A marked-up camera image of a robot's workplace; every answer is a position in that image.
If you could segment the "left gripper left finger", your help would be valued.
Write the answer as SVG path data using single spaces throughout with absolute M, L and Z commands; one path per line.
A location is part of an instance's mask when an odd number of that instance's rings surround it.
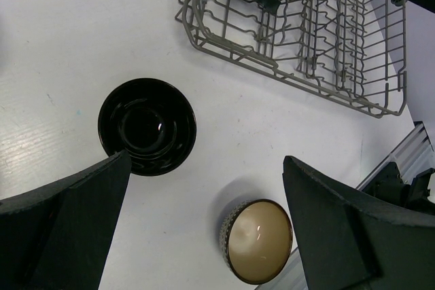
M 131 173 L 126 151 L 1 200 L 2 289 L 98 289 Z

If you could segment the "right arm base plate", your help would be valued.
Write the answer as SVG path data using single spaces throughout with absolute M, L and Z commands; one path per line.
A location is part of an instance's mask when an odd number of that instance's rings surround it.
M 405 209 L 434 215 L 434 203 L 429 200 L 429 183 L 433 174 L 434 169 L 429 168 L 406 183 L 397 164 L 389 162 L 360 191 Z

